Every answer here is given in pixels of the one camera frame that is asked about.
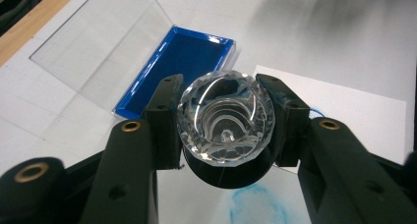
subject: crystal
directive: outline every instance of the crystal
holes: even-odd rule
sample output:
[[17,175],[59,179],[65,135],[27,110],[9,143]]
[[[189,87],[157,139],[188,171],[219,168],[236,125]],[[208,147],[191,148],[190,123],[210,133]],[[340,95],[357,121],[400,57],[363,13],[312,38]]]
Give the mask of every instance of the crystal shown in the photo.
[[274,122],[267,91],[236,71],[196,79],[178,105],[185,148],[216,167],[236,167],[256,158],[270,142]]

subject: blue tray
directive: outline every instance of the blue tray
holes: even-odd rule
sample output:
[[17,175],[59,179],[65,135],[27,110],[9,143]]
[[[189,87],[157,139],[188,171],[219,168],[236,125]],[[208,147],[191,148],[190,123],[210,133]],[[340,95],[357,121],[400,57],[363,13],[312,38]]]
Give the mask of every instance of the blue tray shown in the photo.
[[172,27],[113,112],[127,119],[141,118],[162,79],[182,74],[188,86],[198,77],[220,70],[234,48],[232,39]]

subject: clear glass object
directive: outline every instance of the clear glass object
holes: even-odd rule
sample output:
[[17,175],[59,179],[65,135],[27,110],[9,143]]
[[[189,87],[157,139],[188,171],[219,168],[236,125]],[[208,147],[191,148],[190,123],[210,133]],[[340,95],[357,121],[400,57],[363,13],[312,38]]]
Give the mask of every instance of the clear glass object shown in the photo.
[[211,166],[235,167],[256,158],[270,142],[274,119],[267,91],[236,71],[196,79],[178,105],[182,142]]

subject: blue ink stain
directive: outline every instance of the blue ink stain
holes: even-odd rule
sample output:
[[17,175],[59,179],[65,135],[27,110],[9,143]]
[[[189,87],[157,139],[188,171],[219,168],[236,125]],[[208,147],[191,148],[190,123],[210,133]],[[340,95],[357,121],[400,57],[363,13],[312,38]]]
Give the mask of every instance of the blue ink stain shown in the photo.
[[236,191],[230,207],[231,224],[288,223],[285,208],[267,188],[254,184]]

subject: wooden edge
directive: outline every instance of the wooden edge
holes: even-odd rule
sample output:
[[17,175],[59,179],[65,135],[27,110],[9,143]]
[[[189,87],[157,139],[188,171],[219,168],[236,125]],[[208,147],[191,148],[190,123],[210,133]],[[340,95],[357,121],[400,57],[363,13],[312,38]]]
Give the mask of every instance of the wooden edge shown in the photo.
[[0,67],[30,40],[70,0],[42,0],[0,37]]

